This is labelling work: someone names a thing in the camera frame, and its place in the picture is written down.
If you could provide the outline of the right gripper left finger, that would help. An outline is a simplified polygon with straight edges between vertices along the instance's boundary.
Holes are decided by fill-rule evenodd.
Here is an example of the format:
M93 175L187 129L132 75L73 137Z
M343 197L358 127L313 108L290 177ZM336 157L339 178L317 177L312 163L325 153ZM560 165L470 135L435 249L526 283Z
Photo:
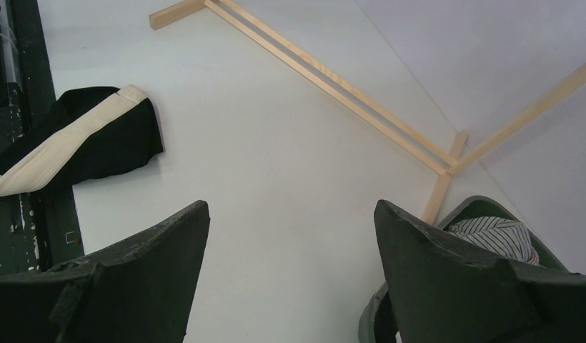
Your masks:
M45 272L0 276L0 342L182 342L209 205Z

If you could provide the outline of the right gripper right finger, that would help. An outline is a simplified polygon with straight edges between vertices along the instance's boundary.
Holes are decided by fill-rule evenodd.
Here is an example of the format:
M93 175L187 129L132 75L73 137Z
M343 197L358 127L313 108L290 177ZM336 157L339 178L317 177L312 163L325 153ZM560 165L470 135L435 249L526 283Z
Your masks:
M374 225L404 342L586 342L586 275L489 252L387 200Z

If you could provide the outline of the grey striped underwear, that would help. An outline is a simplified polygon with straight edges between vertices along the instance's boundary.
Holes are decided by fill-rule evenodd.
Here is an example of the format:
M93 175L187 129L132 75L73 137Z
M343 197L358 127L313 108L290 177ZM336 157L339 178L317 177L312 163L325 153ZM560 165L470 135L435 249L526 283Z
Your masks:
M464 219L451 225L447 232L509 259L532 265L540 263L530 231L520 221L502 217Z

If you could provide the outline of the black underwear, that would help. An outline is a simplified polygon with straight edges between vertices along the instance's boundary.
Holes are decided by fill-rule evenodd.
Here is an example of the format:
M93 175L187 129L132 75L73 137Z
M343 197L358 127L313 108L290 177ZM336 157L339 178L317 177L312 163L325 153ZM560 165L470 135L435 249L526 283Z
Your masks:
M163 151L154 105L139 87L71 89L0 152L0 197L125 174Z

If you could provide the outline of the dark green laundry basket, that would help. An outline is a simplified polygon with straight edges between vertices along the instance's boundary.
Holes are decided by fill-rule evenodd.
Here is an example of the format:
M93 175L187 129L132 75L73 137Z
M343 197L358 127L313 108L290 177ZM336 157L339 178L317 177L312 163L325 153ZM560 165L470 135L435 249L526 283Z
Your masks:
M477 217L501 217L511 220L517 218L495 200L474 195L455 207L436 227L447 231L457 222ZM567 269L534 234L530 234L530 237L532 245L540 257L541 266L562 271ZM383 283L372 295L359 318L358 340L360 342L401 342L402 340L397 337L397 333L398 328L392 312L388 286L387 283Z

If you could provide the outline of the wooden clothes rack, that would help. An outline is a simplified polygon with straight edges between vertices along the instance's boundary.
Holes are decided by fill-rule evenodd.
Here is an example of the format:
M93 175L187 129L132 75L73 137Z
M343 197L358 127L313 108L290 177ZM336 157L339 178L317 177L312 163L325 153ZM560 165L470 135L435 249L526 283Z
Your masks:
M209 9L231 24L434 171L438 178L421 216L429 224L435 222L453 176L586 84L585 62L470 152L463 152L469 136L467 131L457 133L450 150L445 151L234 1L180 1L150 14L149 25L156 31L202 9Z

